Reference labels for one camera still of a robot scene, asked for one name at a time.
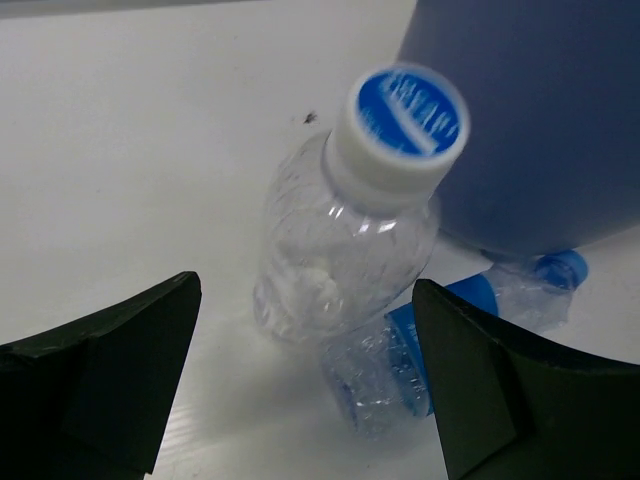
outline white table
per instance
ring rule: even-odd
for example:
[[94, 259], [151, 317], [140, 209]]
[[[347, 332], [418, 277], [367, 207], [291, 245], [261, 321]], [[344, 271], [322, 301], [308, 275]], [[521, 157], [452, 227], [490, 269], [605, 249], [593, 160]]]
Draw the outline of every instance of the white table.
[[[250, 309], [271, 172], [332, 125], [359, 73], [395, 56], [412, 7], [271, 0], [5, 19], [0, 7], [0, 343], [182, 270], [203, 281], [154, 479], [446, 478], [433, 419], [411, 443], [351, 437], [315, 362], [259, 336]], [[554, 338], [640, 363], [638, 239], [583, 250], [593, 274]], [[448, 283], [485, 266], [443, 241], [425, 275]]]

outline blue label on bottle cap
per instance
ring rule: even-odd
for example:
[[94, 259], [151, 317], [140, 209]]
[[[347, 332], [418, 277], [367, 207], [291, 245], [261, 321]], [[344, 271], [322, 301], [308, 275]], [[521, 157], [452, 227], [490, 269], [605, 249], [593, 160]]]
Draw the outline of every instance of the blue label on bottle cap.
[[372, 75], [358, 94], [357, 114], [377, 142], [414, 157], [444, 152], [460, 133], [453, 101], [419, 69], [395, 67]]

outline blue container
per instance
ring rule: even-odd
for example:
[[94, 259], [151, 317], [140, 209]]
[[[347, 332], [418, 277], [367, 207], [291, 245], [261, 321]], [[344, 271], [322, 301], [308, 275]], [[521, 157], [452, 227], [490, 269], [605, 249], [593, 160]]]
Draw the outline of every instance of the blue container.
[[400, 57], [471, 111], [445, 230], [533, 255], [640, 223], [640, 0], [419, 0]]

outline upright bottle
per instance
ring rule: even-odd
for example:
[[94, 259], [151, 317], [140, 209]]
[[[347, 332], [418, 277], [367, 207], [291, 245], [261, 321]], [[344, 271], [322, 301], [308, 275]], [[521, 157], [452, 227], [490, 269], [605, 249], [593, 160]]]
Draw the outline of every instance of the upright bottle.
[[361, 77], [333, 131], [306, 141], [269, 188], [258, 324], [318, 344], [409, 287], [438, 230], [429, 199], [469, 128], [464, 100], [432, 70], [397, 64]]
[[[587, 274], [584, 259], [566, 251], [496, 264], [447, 288], [482, 310], [542, 333], [566, 322], [573, 292]], [[343, 416], [363, 436], [381, 436], [433, 412], [411, 304], [334, 339], [321, 363]]]

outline blue bottle cap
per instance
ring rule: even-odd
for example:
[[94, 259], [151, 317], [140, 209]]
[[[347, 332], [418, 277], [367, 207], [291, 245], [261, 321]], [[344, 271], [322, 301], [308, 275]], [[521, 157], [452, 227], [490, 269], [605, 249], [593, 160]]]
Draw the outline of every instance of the blue bottle cap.
[[535, 273], [551, 285], [575, 290], [589, 275], [589, 265], [575, 250], [545, 255], [536, 262]]
[[491, 315], [498, 315], [495, 292], [482, 274], [452, 283], [447, 286], [447, 290]]

